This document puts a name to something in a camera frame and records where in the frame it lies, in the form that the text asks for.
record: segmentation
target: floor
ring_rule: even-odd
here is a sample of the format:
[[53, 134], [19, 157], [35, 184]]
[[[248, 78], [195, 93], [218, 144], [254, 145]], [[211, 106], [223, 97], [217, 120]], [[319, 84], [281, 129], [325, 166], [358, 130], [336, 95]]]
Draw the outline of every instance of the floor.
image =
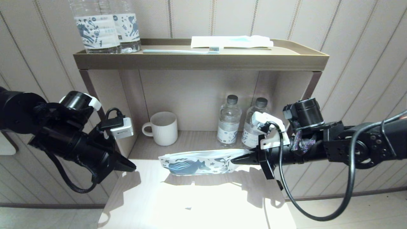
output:
[[0, 229], [96, 229], [102, 211], [0, 207]]
[[[311, 214], [332, 213], [342, 199], [301, 201]], [[303, 216], [288, 202], [299, 229], [405, 229], [407, 191], [353, 197], [338, 218], [317, 222]], [[0, 207], [0, 229], [96, 229], [102, 209], [26, 209]]]

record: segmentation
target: toothbrush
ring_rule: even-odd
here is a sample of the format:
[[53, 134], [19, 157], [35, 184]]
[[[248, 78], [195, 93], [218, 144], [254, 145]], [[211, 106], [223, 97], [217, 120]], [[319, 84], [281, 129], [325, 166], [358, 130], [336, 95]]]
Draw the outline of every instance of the toothbrush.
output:
[[191, 50], [165, 50], [165, 49], [145, 49], [143, 53], [177, 53], [177, 54], [219, 54], [219, 47], [209, 47], [208, 52]]

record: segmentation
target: mug handle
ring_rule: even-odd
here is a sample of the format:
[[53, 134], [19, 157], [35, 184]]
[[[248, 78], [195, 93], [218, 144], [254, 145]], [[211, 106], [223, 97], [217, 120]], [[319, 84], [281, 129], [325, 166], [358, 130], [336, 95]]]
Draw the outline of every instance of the mug handle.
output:
[[145, 124], [143, 125], [143, 127], [141, 127], [141, 131], [142, 131], [143, 134], [145, 134], [146, 136], [152, 137], [152, 136], [153, 136], [153, 133], [152, 133], [152, 132], [147, 132], [147, 131], [144, 130], [147, 126], [151, 126], [151, 122], [150, 122], [150, 123], [145, 123]]

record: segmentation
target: bottle label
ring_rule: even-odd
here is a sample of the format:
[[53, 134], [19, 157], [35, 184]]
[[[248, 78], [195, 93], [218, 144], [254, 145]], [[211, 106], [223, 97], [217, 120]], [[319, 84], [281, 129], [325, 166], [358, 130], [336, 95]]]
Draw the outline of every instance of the bottle label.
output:
[[239, 123], [231, 124], [219, 121], [218, 126], [218, 139], [225, 144], [232, 144], [236, 142], [237, 130]]
[[242, 136], [243, 144], [247, 145], [248, 147], [255, 148], [258, 144], [258, 135], [249, 133], [246, 129], [243, 130]]
[[120, 42], [133, 42], [140, 40], [138, 22], [135, 13], [122, 13], [113, 15], [116, 31]]
[[120, 45], [113, 15], [74, 17], [86, 49], [111, 48]]

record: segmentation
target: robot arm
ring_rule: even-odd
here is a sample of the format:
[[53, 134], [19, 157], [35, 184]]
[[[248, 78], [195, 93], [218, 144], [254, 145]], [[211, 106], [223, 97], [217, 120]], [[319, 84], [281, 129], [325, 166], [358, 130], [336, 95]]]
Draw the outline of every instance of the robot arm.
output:
[[[108, 110], [106, 119], [89, 134], [82, 131], [93, 111], [100, 108], [95, 97], [81, 92], [69, 92], [60, 103], [46, 103], [34, 93], [0, 88], [0, 130], [33, 134], [28, 144], [47, 154], [72, 190], [87, 193], [113, 170], [133, 172], [136, 169], [115, 151], [115, 139], [133, 135], [130, 118], [119, 109]], [[108, 119], [112, 110], [116, 110], [117, 117]], [[104, 137], [106, 130], [110, 132], [107, 138]], [[88, 169], [93, 185], [88, 189], [75, 186], [56, 155]]]
[[[290, 121], [295, 135], [290, 143], [285, 143], [285, 128], [281, 120], [269, 114], [252, 121], [263, 133], [270, 128], [278, 131], [278, 138], [269, 134], [259, 136], [259, 144], [252, 153], [231, 160], [235, 164], [261, 165], [267, 179], [274, 179], [274, 169], [278, 166], [282, 180], [280, 188], [285, 188], [294, 206], [305, 216], [328, 221], [338, 217], [347, 207], [352, 196], [355, 168], [368, 169], [382, 161], [407, 158], [407, 111], [378, 123], [363, 123], [357, 126], [344, 126], [342, 121], [325, 123], [319, 105], [314, 98], [299, 101], [284, 107], [284, 116]], [[293, 199], [285, 182], [283, 165], [329, 160], [349, 166], [348, 185], [340, 207], [331, 215], [318, 217], [305, 212]]]

